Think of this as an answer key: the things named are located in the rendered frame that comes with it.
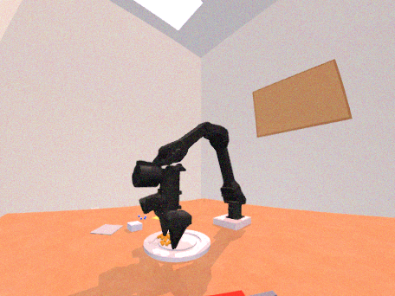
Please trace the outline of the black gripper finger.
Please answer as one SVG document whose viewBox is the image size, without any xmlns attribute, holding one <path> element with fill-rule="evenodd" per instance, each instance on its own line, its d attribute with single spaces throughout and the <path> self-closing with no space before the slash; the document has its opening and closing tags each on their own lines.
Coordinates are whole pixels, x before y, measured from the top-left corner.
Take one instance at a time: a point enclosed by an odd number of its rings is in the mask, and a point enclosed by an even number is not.
<svg viewBox="0 0 395 296">
<path fill-rule="evenodd" d="M 164 217 L 165 213 L 162 213 L 162 214 L 157 214 L 157 212 L 153 212 L 153 213 L 159 218 L 159 224 L 162 228 L 163 236 L 166 236 L 168 229 L 165 228 L 165 226 L 163 225 L 163 223 L 164 223 L 163 217 Z"/>
<path fill-rule="evenodd" d="M 163 223 L 163 225 L 165 226 L 164 223 Z M 171 227 L 171 228 L 168 228 L 165 226 L 165 228 L 169 229 L 170 243 L 171 243 L 172 249 L 177 248 L 179 241 L 180 241 L 181 237 L 183 236 L 183 233 L 186 231 L 187 227 L 189 227 L 189 225 L 176 226 L 176 227 Z"/>
</svg>

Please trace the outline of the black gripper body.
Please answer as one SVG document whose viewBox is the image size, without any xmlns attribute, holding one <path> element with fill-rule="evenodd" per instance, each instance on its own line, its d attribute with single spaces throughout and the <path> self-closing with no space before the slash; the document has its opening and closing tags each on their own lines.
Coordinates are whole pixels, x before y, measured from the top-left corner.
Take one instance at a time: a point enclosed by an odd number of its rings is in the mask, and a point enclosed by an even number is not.
<svg viewBox="0 0 395 296">
<path fill-rule="evenodd" d="M 159 187 L 159 194 L 165 194 L 166 209 L 162 207 L 153 210 L 157 214 L 164 214 L 163 220 L 166 227 L 187 226 L 191 225 L 191 214 L 182 209 L 180 205 L 179 195 L 182 195 L 182 190 L 179 187 Z"/>
</svg>

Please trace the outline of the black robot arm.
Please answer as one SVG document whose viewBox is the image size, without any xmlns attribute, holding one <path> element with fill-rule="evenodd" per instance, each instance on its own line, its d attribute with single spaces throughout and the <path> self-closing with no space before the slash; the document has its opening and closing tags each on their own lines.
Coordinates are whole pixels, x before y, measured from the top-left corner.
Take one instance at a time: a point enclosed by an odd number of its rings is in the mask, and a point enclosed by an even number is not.
<svg viewBox="0 0 395 296">
<path fill-rule="evenodd" d="M 216 150 L 217 159 L 223 176 L 223 187 L 221 196 L 223 202 L 228 203 L 228 216 L 226 218 L 240 220 L 242 216 L 242 204 L 247 199 L 242 193 L 240 184 L 235 180 L 228 144 L 230 142 L 229 131 L 221 126 L 210 122 L 197 125 L 194 129 L 186 133 L 182 138 L 173 141 L 159 148 L 158 156 L 152 162 L 137 161 L 132 174 L 133 187 L 153 188 L 160 184 L 160 187 L 179 187 L 180 171 L 186 171 L 182 164 L 178 163 L 187 154 L 189 148 L 202 137 L 210 141 L 210 145 Z M 167 166 L 166 166 L 167 165 Z M 162 166 L 166 166 L 162 169 Z M 158 192 L 139 199 L 139 205 L 145 214 L 162 207 L 166 209 L 165 194 Z"/>
</svg>

